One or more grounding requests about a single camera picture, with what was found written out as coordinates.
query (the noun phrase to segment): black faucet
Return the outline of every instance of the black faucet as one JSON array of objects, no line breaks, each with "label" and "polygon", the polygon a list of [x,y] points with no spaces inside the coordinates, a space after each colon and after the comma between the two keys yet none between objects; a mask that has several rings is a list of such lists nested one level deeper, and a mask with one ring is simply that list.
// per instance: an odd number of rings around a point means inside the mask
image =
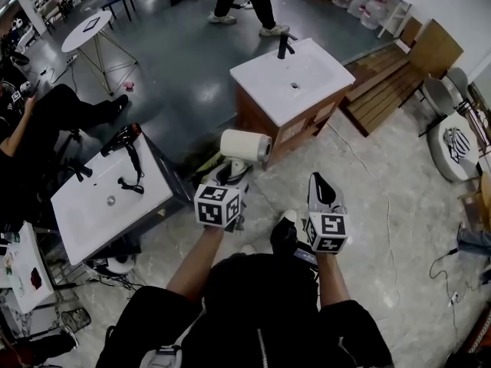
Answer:
[{"label": "black faucet", "polygon": [[84,174],[86,177],[92,176],[92,169],[87,168],[85,165],[83,165],[76,159],[72,159],[72,158],[66,159],[65,168],[73,170],[77,175],[77,179],[79,182],[84,181],[84,177],[82,176],[82,174]]},{"label": "black faucet", "polygon": [[294,54],[295,50],[292,48],[292,46],[288,43],[288,39],[291,38],[293,41],[297,41],[298,38],[294,37],[290,33],[287,33],[286,31],[280,35],[279,38],[279,49],[278,49],[278,58],[283,60],[285,58],[286,50],[290,52],[290,54]]}]

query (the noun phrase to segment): human hand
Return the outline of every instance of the human hand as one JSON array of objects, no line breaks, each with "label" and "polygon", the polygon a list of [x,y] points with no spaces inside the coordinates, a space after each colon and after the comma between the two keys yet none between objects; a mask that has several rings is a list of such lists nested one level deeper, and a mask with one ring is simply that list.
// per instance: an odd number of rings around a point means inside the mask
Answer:
[{"label": "human hand", "polygon": [[25,111],[25,113],[32,114],[32,111],[34,110],[34,105],[35,104],[36,104],[36,97],[28,98],[25,101],[25,105],[24,105],[24,111]]}]

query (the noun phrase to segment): round white table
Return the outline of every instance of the round white table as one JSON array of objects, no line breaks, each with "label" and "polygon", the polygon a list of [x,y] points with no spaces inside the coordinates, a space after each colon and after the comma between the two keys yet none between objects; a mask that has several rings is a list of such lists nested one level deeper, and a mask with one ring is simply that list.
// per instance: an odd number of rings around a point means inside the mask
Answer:
[{"label": "round white table", "polygon": [[[91,17],[85,19],[81,22],[72,32],[65,38],[63,45],[61,46],[61,50],[64,53],[69,53],[74,50],[78,50],[82,56],[84,56],[89,64],[93,66],[100,74],[104,81],[101,81],[104,89],[109,93],[109,95],[113,95],[114,92],[111,90],[109,82],[107,81],[107,72],[115,71],[116,69],[121,69],[128,67],[130,65],[138,64],[138,61],[135,57],[125,51],[114,39],[109,37],[103,30],[106,25],[110,26],[110,19],[113,15],[109,11],[99,11],[97,14],[92,15]],[[87,31],[84,29],[87,27],[90,21],[100,18],[96,25]],[[112,45],[122,50],[125,54],[127,54],[131,58],[131,62],[125,64],[118,64],[115,67],[106,68],[104,66],[104,60],[102,58],[101,47],[100,47],[100,37],[106,38]],[[95,51],[97,54],[98,64],[92,61],[85,53],[82,51],[81,46],[88,42],[91,39],[94,39]]]}]

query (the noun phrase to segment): black hair dryer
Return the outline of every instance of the black hair dryer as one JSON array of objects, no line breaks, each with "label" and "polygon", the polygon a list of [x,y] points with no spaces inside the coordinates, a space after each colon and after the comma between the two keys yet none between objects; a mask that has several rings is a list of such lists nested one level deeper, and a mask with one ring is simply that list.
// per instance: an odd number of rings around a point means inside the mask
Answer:
[{"label": "black hair dryer", "polygon": [[143,194],[145,190],[140,185],[140,179],[143,176],[141,170],[140,158],[138,157],[137,150],[134,146],[134,141],[141,134],[141,127],[138,123],[129,124],[121,128],[109,142],[107,142],[101,149],[102,156],[108,156],[110,151],[117,151],[126,147],[128,154],[130,155],[133,167],[137,171],[137,184],[131,186],[124,182],[123,177],[120,177],[117,182],[121,184],[122,189],[130,189],[137,193]]}]

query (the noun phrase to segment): gray floor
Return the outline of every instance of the gray floor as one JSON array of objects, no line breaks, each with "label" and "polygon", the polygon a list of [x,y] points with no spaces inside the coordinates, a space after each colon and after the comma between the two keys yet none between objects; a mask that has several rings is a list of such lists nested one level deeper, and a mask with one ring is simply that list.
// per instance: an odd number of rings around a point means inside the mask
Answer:
[{"label": "gray floor", "polygon": [[[245,199],[245,231],[226,234],[216,259],[244,244],[253,244],[257,252],[271,252],[269,232],[281,212],[292,208],[299,217],[305,216],[308,177],[314,171],[329,176],[343,189],[350,216],[351,238],[338,255],[341,270],[352,298],[376,320],[397,368],[441,367],[466,338],[489,298],[489,287],[466,290],[466,282],[476,288],[484,258],[459,253],[437,264],[433,274],[446,270],[449,292],[458,291],[463,298],[455,307],[456,331],[444,276],[435,281],[428,276],[433,261],[456,245],[458,226],[466,221],[457,196],[467,187],[439,174],[426,139],[417,136],[423,127],[420,110],[419,102],[410,99],[368,138],[340,111],[331,118],[330,124],[381,186],[329,126],[268,171],[256,170]],[[137,276],[131,274],[130,279],[164,288],[201,232],[193,212],[180,212],[158,225],[143,236]],[[102,284],[80,287],[77,294],[92,325],[77,333],[76,350],[53,363],[90,368],[104,345],[105,330],[117,322],[129,294]]]},{"label": "gray floor", "polygon": [[[232,123],[235,116],[235,88],[229,70],[238,64],[278,47],[278,39],[258,36],[261,27],[253,10],[232,10],[239,23],[230,27],[210,25],[206,16],[214,9],[216,0],[186,0],[170,7],[168,0],[136,0],[133,21],[127,19],[121,3],[115,5],[117,21],[113,37],[139,61],[127,78],[135,83],[129,94],[131,108],[112,126],[101,126],[85,137],[82,156],[93,156],[116,128],[138,122],[146,134],[171,159],[182,162],[202,144],[203,138],[223,124]],[[376,32],[367,30],[345,10],[320,0],[272,0],[278,23],[291,26],[299,39],[313,38],[341,62],[380,48],[390,36],[377,39]],[[61,44],[83,18],[91,15],[86,2],[71,13],[68,23],[59,20],[53,36],[38,40],[27,55],[31,58],[32,75],[46,67],[55,69],[57,77],[63,71],[67,57]],[[117,49],[103,44],[107,66],[128,61]],[[91,42],[84,50],[94,56]],[[125,78],[128,70],[112,73],[116,82]],[[48,72],[42,77],[43,91],[49,86]],[[100,102],[107,98],[92,76],[87,62],[81,57],[74,65],[74,79],[80,98]],[[74,87],[68,71],[58,83]]]}]

